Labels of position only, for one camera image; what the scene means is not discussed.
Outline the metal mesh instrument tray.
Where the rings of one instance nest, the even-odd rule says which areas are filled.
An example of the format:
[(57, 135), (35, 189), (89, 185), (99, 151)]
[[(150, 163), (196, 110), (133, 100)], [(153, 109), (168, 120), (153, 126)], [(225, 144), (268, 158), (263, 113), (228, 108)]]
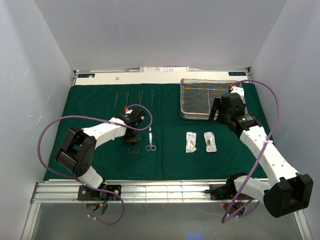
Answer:
[(235, 80), (183, 78), (180, 81), (180, 115), (187, 120), (208, 120), (215, 98), (229, 93)]

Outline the steel tweezers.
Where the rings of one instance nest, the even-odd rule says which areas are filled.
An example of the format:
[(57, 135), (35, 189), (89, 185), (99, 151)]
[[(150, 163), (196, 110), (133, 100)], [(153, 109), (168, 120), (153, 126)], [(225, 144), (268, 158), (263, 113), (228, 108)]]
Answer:
[(119, 98), (119, 92), (116, 92), (115, 93), (115, 101), (114, 101), (114, 109), (117, 108), (118, 98)]
[(128, 107), (128, 101), (129, 101), (129, 91), (125, 92), (125, 107)]
[(154, 95), (155, 95), (155, 89), (152, 89), (150, 91), (150, 107), (153, 108), (154, 106)]
[(143, 93), (144, 93), (144, 90), (140, 90), (140, 91), (139, 91), (139, 98), (138, 98), (138, 100), (139, 100), (139, 104), (140, 104), (140, 105), (142, 104)]

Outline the steel surgical scissors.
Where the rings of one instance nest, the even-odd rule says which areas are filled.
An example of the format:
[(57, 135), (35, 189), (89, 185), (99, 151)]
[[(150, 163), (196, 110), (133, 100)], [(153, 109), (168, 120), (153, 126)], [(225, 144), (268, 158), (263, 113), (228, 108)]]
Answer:
[(153, 144), (153, 134), (152, 134), (152, 128), (149, 127), (149, 130), (148, 130), (148, 145), (145, 147), (145, 150), (147, 152), (150, 152), (150, 151), (156, 151), (157, 147)]

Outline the plastic packet black yellow part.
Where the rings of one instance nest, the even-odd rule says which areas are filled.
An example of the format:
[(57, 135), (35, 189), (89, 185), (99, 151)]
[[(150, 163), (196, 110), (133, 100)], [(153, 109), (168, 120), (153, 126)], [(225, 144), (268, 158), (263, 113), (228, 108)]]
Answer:
[(206, 143), (206, 152), (215, 153), (217, 151), (215, 135), (212, 132), (205, 132), (204, 139)]

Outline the plastic packet printed label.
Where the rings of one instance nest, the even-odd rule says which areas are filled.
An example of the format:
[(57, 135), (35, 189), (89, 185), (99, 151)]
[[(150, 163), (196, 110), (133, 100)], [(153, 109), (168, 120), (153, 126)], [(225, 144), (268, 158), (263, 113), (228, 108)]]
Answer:
[(186, 147), (185, 147), (186, 153), (194, 153), (197, 150), (196, 139), (197, 139), (196, 133), (194, 132), (186, 133)]

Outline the green surgical cloth wrap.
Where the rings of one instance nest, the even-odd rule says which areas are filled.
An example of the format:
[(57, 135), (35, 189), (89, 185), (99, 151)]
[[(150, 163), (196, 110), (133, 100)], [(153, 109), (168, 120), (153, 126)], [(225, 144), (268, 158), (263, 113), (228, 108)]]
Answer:
[[(151, 90), (154, 102), (151, 108)], [(149, 130), (140, 133), (139, 153), (128, 154), (130, 145), (121, 137), (97, 148), (93, 168), (106, 180), (173, 181), (226, 179), (238, 172), (248, 173), (256, 158), (226, 125), (181, 117), (179, 84), (75, 85), (69, 90), (44, 178), (59, 179), (68, 171), (55, 156), (71, 127), (95, 126), (98, 119), (109, 120), (128, 105), (141, 104), (149, 113), (144, 121), (152, 129), (156, 151), (146, 151)], [(119, 92), (115, 109), (115, 94)], [(196, 133), (196, 151), (186, 153), (186, 134)], [(212, 132), (216, 152), (206, 151), (204, 133)]]

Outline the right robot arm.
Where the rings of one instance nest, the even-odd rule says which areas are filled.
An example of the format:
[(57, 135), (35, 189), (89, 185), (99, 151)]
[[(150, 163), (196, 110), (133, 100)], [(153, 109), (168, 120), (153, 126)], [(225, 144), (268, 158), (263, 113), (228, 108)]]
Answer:
[(275, 218), (306, 209), (314, 184), (312, 178), (309, 174), (300, 174), (284, 159), (268, 139), (261, 121), (254, 114), (245, 112), (242, 99), (238, 93), (215, 98), (209, 120), (224, 124), (235, 133), (258, 159), (269, 182), (239, 172), (229, 176), (225, 185), (211, 190), (211, 194), (232, 199), (246, 195), (263, 203)]

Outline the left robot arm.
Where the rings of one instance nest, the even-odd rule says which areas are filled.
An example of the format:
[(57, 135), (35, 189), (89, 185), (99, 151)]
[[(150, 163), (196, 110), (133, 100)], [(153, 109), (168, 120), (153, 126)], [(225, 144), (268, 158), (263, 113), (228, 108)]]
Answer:
[(106, 184), (92, 167), (96, 148), (120, 137), (126, 143), (139, 141), (137, 128), (145, 118), (145, 112), (134, 108), (92, 127), (72, 127), (57, 150), (55, 160), (85, 184), (95, 200), (100, 200), (106, 195)]

